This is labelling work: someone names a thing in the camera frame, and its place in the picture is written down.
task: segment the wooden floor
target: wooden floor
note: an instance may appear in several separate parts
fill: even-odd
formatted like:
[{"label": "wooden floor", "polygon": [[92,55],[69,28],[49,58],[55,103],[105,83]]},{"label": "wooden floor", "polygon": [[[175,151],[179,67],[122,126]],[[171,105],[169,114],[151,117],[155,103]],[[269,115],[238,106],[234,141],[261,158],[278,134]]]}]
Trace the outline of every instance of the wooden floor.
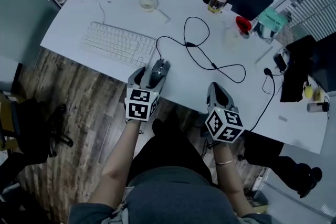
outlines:
[{"label": "wooden floor", "polygon": [[[61,144],[57,157],[41,165],[28,166],[18,176],[22,187],[35,194],[54,223],[67,223],[69,207],[88,200],[125,127],[125,84],[49,50],[42,51],[35,70],[23,68],[19,82],[26,98],[46,102],[50,111],[62,103],[67,105],[64,133],[73,139],[74,146]],[[176,104],[161,99],[150,122],[141,124],[143,134],[139,136],[136,154],[153,135],[152,121],[165,120],[175,107]],[[176,110],[181,128],[201,153],[204,139],[193,126],[197,125],[197,113],[180,105]],[[242,150],[242,140],[238,140],[232,151],[236,156]],[[207,152],[204,162],[217,181],[212,151]],[[236,165],[244,186],[250,188],[262,168],[245,161]]]}]

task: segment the gray t-shirt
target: gray t-shirt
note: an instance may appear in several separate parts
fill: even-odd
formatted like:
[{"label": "gray t-shirt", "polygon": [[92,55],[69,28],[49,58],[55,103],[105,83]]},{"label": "gray t-shirt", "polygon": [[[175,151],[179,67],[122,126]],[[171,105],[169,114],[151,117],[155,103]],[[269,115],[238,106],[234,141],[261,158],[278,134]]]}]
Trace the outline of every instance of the gray t-shirt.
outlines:
[{"label": "gray t-shirt", "polygon": [[[240,224],[225,194],[201,175],[182,167],[159,167],[135,177],[125,199],[130,224]],[[71,207],[69,224],[98,224],[115,210],[102,204]],[[249,214],[248,223],[271,224],[269,215]]]}]

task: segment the white keyboard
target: white keyboard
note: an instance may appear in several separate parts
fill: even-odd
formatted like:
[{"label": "white keyboard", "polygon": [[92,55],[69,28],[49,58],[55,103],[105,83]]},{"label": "white keyboard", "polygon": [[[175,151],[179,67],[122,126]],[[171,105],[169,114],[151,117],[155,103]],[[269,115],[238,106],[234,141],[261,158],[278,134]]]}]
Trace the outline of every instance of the white keyboard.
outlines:
[{"label": "white keyboard", "polygon": [[136,67],[146,66],[154,53],[156,39],[115,26],[91,22],[80,40],[81,47],[109,59]]}]

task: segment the bracelet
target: bracelet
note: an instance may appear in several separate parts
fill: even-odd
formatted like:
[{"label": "bracelet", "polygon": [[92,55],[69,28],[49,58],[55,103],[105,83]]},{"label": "bracelet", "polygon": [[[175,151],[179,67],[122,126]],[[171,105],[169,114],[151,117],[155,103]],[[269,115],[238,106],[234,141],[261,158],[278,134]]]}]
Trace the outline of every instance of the bracelet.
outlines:
[{"label": "bracelet", "polygon": [[227,162],[224,162],[224,163],[215,163],[215,164],[216,165],[225,165],[225,164],[229,164],[231,162],[233,162],[233,158],[231,160],[227,161]]}]

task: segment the desk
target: desk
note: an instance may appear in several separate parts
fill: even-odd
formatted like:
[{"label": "desk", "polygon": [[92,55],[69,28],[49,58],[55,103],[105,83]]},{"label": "desk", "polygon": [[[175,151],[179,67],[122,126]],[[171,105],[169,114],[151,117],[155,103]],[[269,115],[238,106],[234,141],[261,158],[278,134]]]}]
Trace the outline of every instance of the desk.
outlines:
[{"label": "desk", "polygon": [[[153,38],[170,36],[183,41],[183,26],[189,16],[196,16],[207,22],[210,28],[209,39],[201,48],[217,66],[241,63],[246,68],[246,79],[236,84],[218,71],[199,68],[187,54],[186,48],[169,39],[160,39],[159,49],[171,68],[162,91],[162,97],[201,113],[207,112],[206,96],[211,82],[222,85],[232,96],[238,107],[244,127],[249,130],[257,121],[271,95],[262,92],[265,80],[264,67],[274,71],[273,55],[281,49],[281,44],[273,41],[273,49],[256,65],[256,60],[269,48],[269,45],[256,36],[245,40],[234,37],[226,31],[233,25],[233,12],[214,15],[207,10],[202,0],[159,0],[159,8],[171,21],[163,24],[154,13],[140,10],[139,0],[99,0],[105,16],[96,0],[68,0],[60,10],[41,46],[71,60],[88,66],[113,78],[127,82],[136,68],[121,62],[90,54],[79,47],[79,40],[91,21],[118,26]],[[207,35],[205,25],[191,19],[186,26],[186,39],[198,44]],[[196,48],[190,48],[195,59],[203,66],[210,63]],[[151,68],[159,55],[157,52],[149,64]],[[244,72],[240,67],[225,68],[222,71],[239,81]],[[282,77],[275,77],[276,91],[281,86]],[[271,91],[268,80],[265,89]],[[320,153],[327,124],[326,113],[308,113],[307,99],[299,103],[280,103],[279,93],[274,97],[255,132],[275,140]]]}]

